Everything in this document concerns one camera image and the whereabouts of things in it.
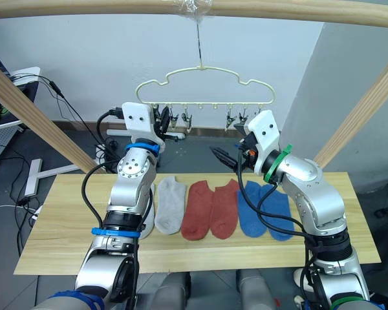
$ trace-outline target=gray floor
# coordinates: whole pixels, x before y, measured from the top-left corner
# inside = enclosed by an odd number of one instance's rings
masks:
[[[93,156],[94,143],[86,132],[67,132],[67,134],[88,154]],[[120,149],[127,144],[126,138],[119,138]],[[189,137],[178,143],[167,142],[167,150],[161,158],[158,172],[229,172],[209,151],[209,146],[220,146],[235,155],[237,139]],[[27,130],[16,134],[10,146],[22,153],[30,161],[43,159],[43,170],[68,165],[69,162]],[[2,158],[15,156],[7,148]],[[6,160],[0,164],[0,205],[12,204],[9,198],[10,184],[19,172],[21,160]],[[15,196],[24,182],[24,177],[14,186]],[[44,202],[54,178],[41,180],[38,198]],[[359,195],[361,206],[367,217],[371,230],[385,225],[388,220],[374,218],[376,209],[388,207],[388,185],[374,193]],[[21,220],[22,211],[18,211]],[[27,238],[30,228],[25,226],[23,237]],[[73,276],[15,276],[13,275],[18,256],[16,249],[16,225],[14,210],[11,207],[0,208],[0,310],[30,309],[34,305],[37,293],[38,302],[46,299],[56,291],[72,289]],[[291,268],[261,269],[272,294],[281,304],[279,309],[294,309],[293,296],[298,289],[292,284]],[[149,301],[156,288],[161,284],[165,274],[141,274],[138,279],[138,309],[149,309]],[[204,271],[191,273],[193,288],[187,309],[240,309],[239,294],[235,290],[235,271]]]

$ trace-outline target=wooden beam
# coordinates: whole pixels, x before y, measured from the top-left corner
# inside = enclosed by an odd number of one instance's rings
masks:
[[[388,65],[376,80],[375,84],[360,99],[348,114],[334,135],[327,141],[315,157],[315,161],[323,168],[369,121],[376,111],[388,99]]]
[[[183,14],[183,0],[0,0],[0,18],[66,14]],[[388,27],[388,5],[345,0],[213,0],[212,16]]]
[[[1,71],[0,103],[83,172],[88,172],[95,167],[95,162],[53,124]]]

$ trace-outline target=blue band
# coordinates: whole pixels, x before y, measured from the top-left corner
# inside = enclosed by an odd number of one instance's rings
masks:
[[[139,238],[141,236],[141,233],[138,231],[110,231],[108,229],[101,229],[97,227],[92,228],[92,234],[96,234],[98,236],[116,236],[131,238]]]
[[[100,310],[105,310],[105,304],[103,303],[102,298],[96,295],[84,294],[79,291],[64,291],[64,292],[57,292],[55,295],[49,298],[53,298],[53,297],[72,297],[86,303],[91,310],[98,310],[95,304],[99,305]]]
[[[158,156],[158,153],[160,152],[160,146],[158,144],[150,145],[148,143],[142,143],[142,142],[132,143],[132,144],[128,144],[125,150],[129,150],[131,147],[140,147],[145,150],[150,150],[155,156]]]

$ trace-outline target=white stand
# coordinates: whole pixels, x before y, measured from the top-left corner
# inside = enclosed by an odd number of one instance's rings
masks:
[[[103,152],[104,148],[105,148],[104,145],[99,145],[99,147],[96,148],[95,162],[97,164],[105,162],[104,158],[99,158],[98,156],[99,153]],[[63,166],[55,169],[40,171],[42,163],[43,163],[42,159],[32,160],[32,162],[30,163],[30,170],[28,172],[28,178],[26,182],[25,196],[36,195],[38,191],[38,184],[40,179],[48,178],[49,176],[55,176],[61,173],[79,170],[78,166],[76,165],[67,165],[67,166]]]
[[[122,136],[129,137],[131,134],[125,129],[107,129],[106,134],[108,136]],[[186,135],[182,132],[167,132],[168,135],[177,137],[178,139],[185,139]]]

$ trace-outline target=red sock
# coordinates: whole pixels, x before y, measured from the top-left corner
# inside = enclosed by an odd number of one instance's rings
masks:
[[[215,188],[210,228],[213,235],[220,239],[230,237],[237,226],[238,190],[239,184],[233,179],[226,186]]]
[[[181,225],[181,234],[185,239],[200,240],[207,234],[213,194],[207,181],[199,181],[189,188],[187,209]]]

